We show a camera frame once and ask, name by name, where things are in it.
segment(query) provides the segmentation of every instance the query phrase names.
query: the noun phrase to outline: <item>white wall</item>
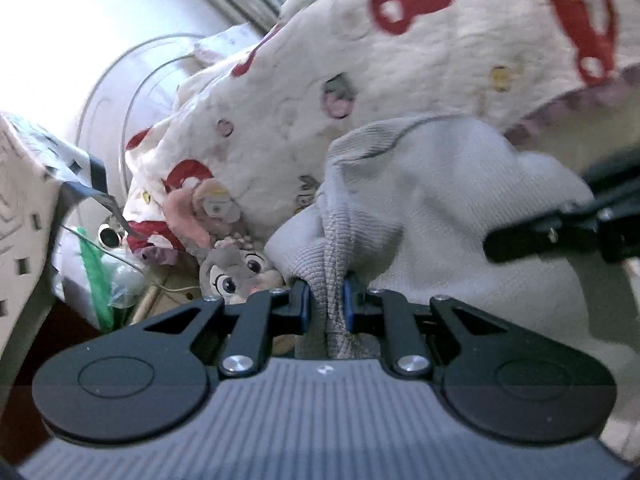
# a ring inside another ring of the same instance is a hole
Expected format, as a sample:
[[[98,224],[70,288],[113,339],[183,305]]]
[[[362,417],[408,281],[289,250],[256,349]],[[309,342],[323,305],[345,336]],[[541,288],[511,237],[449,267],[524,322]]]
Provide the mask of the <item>white wall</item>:
[[[88,93],[128,48],[230,24],[205,0],[0,0],[0,109],[65,138]]]

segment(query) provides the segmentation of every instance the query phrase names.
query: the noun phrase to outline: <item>green stripe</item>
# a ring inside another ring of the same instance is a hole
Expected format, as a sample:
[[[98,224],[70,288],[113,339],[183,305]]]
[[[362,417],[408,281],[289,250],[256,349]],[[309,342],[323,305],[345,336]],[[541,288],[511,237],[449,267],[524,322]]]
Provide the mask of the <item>green stripe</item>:
[[[81,227],[78,232],[87,236]],[[102,253],[91,244],[78,238],[80,243],[80,257],[84,264],[87,281],[91,290],[91,298],[94,302],[95,315],[100,324],[100,330],[104,333],[113,330],[113,313],[109,307],[111,301],[111,280],[106,275],[102,265]]]

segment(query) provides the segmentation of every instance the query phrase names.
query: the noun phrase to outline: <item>plush toy face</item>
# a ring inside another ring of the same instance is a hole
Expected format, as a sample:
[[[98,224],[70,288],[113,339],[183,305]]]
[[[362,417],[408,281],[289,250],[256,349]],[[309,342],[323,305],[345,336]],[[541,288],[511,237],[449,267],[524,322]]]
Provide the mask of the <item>plush toy face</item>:
[[[263,253],[234,244],[213,249],[200,268],[203,295],[222,297],[226,304],[244,303],[254,292],[283,284]]]

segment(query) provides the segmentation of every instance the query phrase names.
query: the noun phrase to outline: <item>cord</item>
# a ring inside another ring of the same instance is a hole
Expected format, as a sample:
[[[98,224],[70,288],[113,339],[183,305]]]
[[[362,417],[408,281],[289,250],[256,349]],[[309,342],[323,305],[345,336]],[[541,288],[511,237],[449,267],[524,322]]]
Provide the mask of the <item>cord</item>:
[[[145,276],[153,285],[155,285],[156,287],[160,288],[161,290],[164,290],[165,292],[171,292],[171,293],[176,293],[176,292],[186,292],[187,290],[194,290],[194,289],[198,289],[200,290],[200,286],[199,285],[191,285],[191,286],[184,286],[182,288],[167,288],[164,285],[161,285],[160,283],[156,282],[156,280],[154,280],[152,277],[150,277],[143,269],[141,269],[139,266],[137,266],[136,264],[132,264],[131,262],[128,262],[127,260],[125,260],[123,257],[118,256],[117,254],[113,254],[110,253],[109,251],[105,250],[104,247],[100,247],[100,245],[98,245],[97,243],[95,243],[93,240],[91,240],[90,238],[84,236],[82,233],[79,233],[78,231],[73,230],[71,227],[68,227],[66,225],[62,226],[63,229],[66,229],[67,231],[69,231],[70,233],[75,234],[78,238],[80,238],[81,240],[84,240],[85,242],[87,242],[88,244],[92,245],[93,247],[95,247],[96,249],[98,249],[101,253],[103,254],[107,254],[109,255],[111,258],[115,258],[116,260],[122,262],[123,264],[127,264],[129,267],[132,267],[133,269],[136,269],[140,274],[142,274],[143,276]]]

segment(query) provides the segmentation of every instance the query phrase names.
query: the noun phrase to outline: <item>gray garment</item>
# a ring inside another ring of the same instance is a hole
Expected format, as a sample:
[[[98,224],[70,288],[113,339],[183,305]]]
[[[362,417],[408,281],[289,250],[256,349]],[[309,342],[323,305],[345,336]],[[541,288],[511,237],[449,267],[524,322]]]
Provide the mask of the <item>gray garment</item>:
[[[466,116],[399,118],[348,133],[331,145],[316,203],[266,247],[287,279],[309,282],[318,302],[296,355],[376,354],[375,341],[344,329],[348,270],[411,302],[447,294],[587,351],[590,317],[592,332],[596,323],[601,336],[635,342],[636,306],[619,266],[599,255],[496,266],[482,252],[490,229],[591,197],[554,158],[518,153]]]

